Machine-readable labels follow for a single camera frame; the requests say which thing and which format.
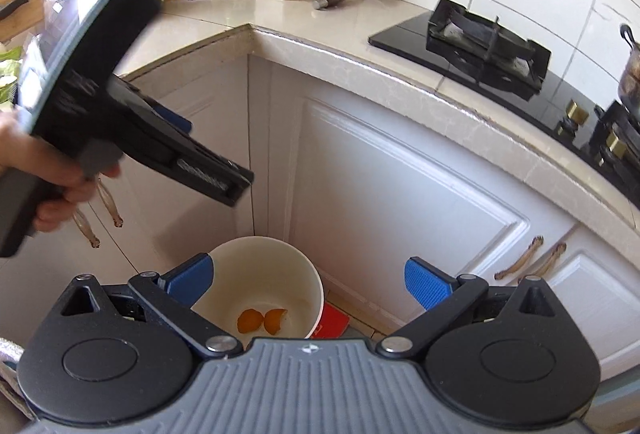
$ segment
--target white plastic container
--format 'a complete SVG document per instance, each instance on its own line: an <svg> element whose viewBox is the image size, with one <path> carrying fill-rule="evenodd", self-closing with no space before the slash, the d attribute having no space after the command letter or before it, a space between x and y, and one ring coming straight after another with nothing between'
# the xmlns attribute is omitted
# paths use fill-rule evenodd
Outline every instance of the white plastic container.
<svg viewBox="0 0 640 434"><path fill-rule="evenodd" d="M324 307L318 271L292 245L270 237L240 237L210 254L213 284L193 310L246 346L254 337L271 337L262 325L240 334L238 317L249 308L265 314L286 309L277 338L308 338Z"/></svg>

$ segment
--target human hand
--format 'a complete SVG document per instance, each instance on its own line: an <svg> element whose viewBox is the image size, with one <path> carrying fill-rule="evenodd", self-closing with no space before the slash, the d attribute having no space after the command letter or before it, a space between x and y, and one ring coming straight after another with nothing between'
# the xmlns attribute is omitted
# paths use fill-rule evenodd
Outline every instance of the human hand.
<svg viewBox="0 0 640 434"><path fill-rule="evenodd" d="M79 163L60 153L40 138L20 131L15 115L0 112L0 176L8 167L33 174L64 188L62 197L38 205L33 227L54 231L73 217L78 203L89 201L95 193L95 179L86 179ZM104 172L120 175L119 165Z"/></svg>

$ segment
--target cabinet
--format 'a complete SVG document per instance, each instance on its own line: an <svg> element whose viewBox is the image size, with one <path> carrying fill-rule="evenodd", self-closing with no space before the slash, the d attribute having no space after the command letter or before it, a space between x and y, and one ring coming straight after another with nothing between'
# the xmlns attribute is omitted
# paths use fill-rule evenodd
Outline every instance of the cabinet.
<svg viewBox="0 0 640 434"><path fill-rule="evenodd" d="M180 86L159 101L193 123L194 139L249 166L246 56ZM114 227L97 197L91 205L139 271L164 273L196 253L253 234L249 193L235 208L229 208L130 158L121 166L120 178L103 182L123 226Z"/></svg>
<svg viewBox="0 0 640 434"><path fill-rule="evenodd" d="M492 281L534 236L553 244L575 224L408 118L298 71L251 64L256 232L298 247L327 289L392 328L422 312L404 288L412 255Z"/></svg>
<svg viewBox="0 0 640 434"><path fill-rule="evenodd" d="M69 282L92 273L101 284L123 284L136 274L98 217L81 205L100 247L92 248L73 221L27 238L0 267L0 337L24 346Z"/></svg>
<svg viewBox="0 0 640 434"><path fill-rule="evenodd" d="M584 227L545 275L587 338L606 380L640 360L640 272Z"/></svg>

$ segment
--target countertop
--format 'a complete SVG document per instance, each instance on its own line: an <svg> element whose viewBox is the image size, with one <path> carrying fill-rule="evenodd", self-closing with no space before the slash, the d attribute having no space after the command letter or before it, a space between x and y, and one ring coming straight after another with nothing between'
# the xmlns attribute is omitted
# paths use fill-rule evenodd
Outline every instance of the countertop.
<svg viewBox="0 0 640 434"><path fill-rule="evenodd" d="M118 74L151 96L256 54L373 100L449 137L553 201L640 268L640 210L545 133L478 93L367 43L425 10L399 0L173 0Z"/></svg>

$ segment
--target black glass stove top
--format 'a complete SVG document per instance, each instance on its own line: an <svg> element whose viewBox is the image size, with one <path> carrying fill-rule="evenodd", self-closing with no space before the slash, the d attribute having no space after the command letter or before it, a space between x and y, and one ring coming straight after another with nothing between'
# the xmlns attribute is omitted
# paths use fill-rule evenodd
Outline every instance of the black glass stove top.
<svg viewBox="0 0 640 434"><path fill-rule="evenodd" d="M450 61L445 57L451 57L450 52L443 53L443 56L426 49L426 34L432 13L428 11L370 36L369 44L436 70L517 114L583 159L640 208L640 172L636 175L634 171L631 176L632 181L629 176L623 179L613 166L602 164L599 149L601 145L604 146L604 143L594 143L592 139L593 136L598 135L594 133L599 123L596 111L600 110L601 114L604 111L596 108L593 101L550 71L546 74L540 93L530 96L528 100L514 92L494 88L482 81L477 82L475 78L455 67L452 64L453 60ZM587 121L578 128L573 140L571 137L567 139L566 134L558 132L558 126L566 116L566 107L571 100L589 113Z"/></svg>

